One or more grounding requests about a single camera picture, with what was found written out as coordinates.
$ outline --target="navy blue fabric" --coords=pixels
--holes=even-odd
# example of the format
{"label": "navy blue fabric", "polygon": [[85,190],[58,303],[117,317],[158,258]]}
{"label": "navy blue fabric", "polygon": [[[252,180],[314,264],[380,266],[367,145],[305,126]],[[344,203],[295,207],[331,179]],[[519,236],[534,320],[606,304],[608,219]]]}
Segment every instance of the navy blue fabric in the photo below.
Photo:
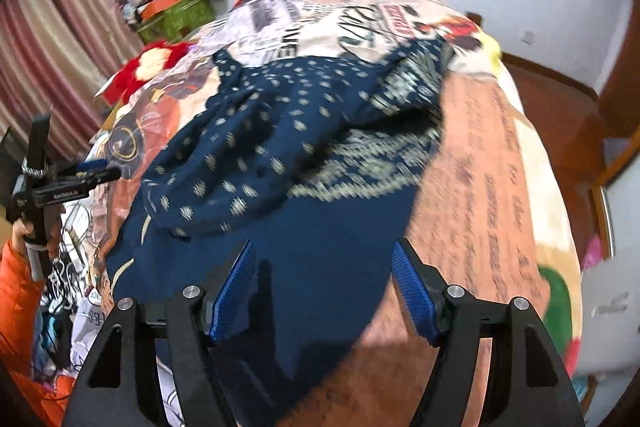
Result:
{"label": "navy blue fabric", "polygon": [[370,321],[440,142],[450,54],[441,38],[377,64],[301,57],[242,68],[220,52],[219,93],[145,173],[106,261],[113,277],[135,258],[115,299],[167,298],[238,240],[255,243],[257,277],[215,354],[243,425],[272,425]]}

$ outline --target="striped curtain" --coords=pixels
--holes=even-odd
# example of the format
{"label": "striped curtain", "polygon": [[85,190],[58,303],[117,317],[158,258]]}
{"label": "striped curtain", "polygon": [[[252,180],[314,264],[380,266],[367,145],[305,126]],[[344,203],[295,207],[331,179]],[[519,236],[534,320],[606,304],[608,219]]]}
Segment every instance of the striped curtain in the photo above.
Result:
{"label": "striped curtain", "polygon": [[79,158],[100,127],[94,94],[142,44],[115,0],[2,0],[0,134],[51,113],[50,153]]}

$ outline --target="white trim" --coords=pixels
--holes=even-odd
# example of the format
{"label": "white trim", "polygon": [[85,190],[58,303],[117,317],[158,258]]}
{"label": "white trim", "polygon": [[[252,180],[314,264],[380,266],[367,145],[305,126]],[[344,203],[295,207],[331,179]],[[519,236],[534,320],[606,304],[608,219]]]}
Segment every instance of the white trim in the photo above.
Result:
{"label": "white trim", "polygon": [[602,93],[604,86],[607,85],[609,75],[613,71],[613,67],[616,65],[618,55],[622,44],[625,42],[626,30],[629,26],[629,19],[631,17],[631,10],[633,9],[634,0],[621,0],[620,10],[618,11],[618,20],[616,22],[616,28],[613,30],[611,41],[609,45],[609,51],[607,56],[602,62],[602,70],[593,84],[593,89],[596,93]]}

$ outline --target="bed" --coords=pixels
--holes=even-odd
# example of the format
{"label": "bed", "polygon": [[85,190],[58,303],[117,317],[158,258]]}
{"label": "bed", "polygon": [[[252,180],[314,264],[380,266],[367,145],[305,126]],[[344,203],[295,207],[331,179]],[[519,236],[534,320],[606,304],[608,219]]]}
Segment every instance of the bed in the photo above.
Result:
{"label": "bed", "polygon": [[[355,56],[373,64],[403,42],[434,35],[454,50],[441,101],[444,138],[421,174],[404,234],[447,282],[483,299],[529,299],[571,372],[582,324],[580,270],[558,184],[499,45],[440,0],[240,0],[225,19],[203,26],[189,54],[136,93],[95,147],[123,170],[123,179],[95,191],[84,245],[107,309],[134,287],[164,281],[156,267],[141,269],[126,252],[122,227],[137,227],[130,235],[147,241],[150,218],[140,216],[134,225],[130,210],[140,208],[134,200],[156,156],[218,93],[213,54],[225,48],[247,68],[306,56]],[[283,397],[284,405],[272,408],[277,414],[265,416],[269,422],[410,423],[436,350],[403,320],[388,274],[385,281],[353,346],[319,381]],[[478,423],[490,349],[481,345],[464,425]],[[229,392],[242,409],[238,392]],[[249,415],[241,423],[261,421]]]}

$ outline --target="bolt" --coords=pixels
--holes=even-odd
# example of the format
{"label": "bolt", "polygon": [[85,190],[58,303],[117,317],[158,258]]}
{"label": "bolt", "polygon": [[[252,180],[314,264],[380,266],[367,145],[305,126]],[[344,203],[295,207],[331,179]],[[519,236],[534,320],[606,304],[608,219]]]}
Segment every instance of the bolt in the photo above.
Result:
{"label": "bolt", "polygon": [[457,284],[451,285],[447,288],[447,293],[454,299],[458,299],[465,294],[465,289]]}
{"label": "bolt", "polygon": [[124,299],[120,299],[118,301],[118,309],[124,312],[127,311],[132,306],[133,306],[133,299],[131,297],[125,297]]}
{"label": "bolt", "polygon": [[516,297],[513,299],[513,305],[519,310],[526,310],[529,308],[529,301],[524,297]]}
{"label": "bolt", "polygon": [[187,297],[188,299],[193,299],[194,297],[200,295],[200,288],[194,285],[187,286],[187,288],[182,290],[182,295],[184,297]]}

